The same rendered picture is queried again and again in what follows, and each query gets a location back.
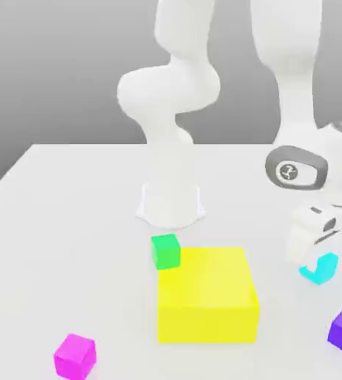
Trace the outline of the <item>large yellow box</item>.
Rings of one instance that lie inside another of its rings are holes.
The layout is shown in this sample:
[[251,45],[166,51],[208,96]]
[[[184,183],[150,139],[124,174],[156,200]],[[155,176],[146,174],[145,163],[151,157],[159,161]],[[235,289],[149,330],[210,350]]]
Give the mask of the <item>large yellow box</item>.
[[260,305],[244,249],[183,247],[158,275],[160,343],[253,343]]

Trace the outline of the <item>small magenta cube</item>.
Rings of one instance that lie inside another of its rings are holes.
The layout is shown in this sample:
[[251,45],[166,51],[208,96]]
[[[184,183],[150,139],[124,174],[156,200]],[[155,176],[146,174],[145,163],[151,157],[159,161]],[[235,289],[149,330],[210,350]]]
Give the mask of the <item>small magenta cube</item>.
[[93,339],[69,334],[53,354],[56,374],[67,380],[85,380],[96,363]]

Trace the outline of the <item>small green cube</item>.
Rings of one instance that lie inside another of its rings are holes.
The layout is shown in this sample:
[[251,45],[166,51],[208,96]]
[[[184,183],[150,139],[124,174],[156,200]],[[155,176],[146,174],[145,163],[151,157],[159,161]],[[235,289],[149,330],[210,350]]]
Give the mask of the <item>small green cube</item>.
[[151,257],[157,270],[180,266],[181,248],[175,234],[156,235],[151,238]]

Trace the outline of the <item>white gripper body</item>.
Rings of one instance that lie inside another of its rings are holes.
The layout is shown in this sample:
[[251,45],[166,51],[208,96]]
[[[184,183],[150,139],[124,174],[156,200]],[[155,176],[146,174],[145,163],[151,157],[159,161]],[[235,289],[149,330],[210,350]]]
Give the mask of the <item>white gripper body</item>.
[[298,266],[306,266],[307,269],[317,269],[318,258],[322,255],[317,245],[342,233],[342,224],[340,226],[332,224],[333,221],[316,226],[294,223],[286,244],[287,260]]

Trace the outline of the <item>small cyan cube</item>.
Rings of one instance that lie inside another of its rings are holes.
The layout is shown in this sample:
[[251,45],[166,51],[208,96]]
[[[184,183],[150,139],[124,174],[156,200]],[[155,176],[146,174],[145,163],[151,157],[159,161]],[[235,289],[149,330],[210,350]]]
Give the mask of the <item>small cyan cube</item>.
[[307,266],[299,268],[299,273],[308,281],[321,285],[330,281],[337,270],[339,257],[335,253],[328,252],[317,260],[317,266],[314,271]]

